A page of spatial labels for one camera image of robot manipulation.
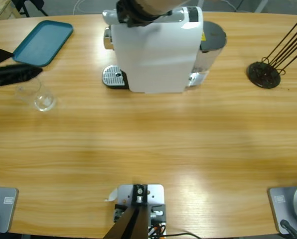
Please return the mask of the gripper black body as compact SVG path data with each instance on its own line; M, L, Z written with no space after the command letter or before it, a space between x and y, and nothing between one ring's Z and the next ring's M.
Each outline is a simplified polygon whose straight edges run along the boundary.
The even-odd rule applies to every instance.
M119 0L116 3L116 12L118 22L126 23L128 27L146 26L161 16L171 15L171 11L163 14L148 13L136 0Z

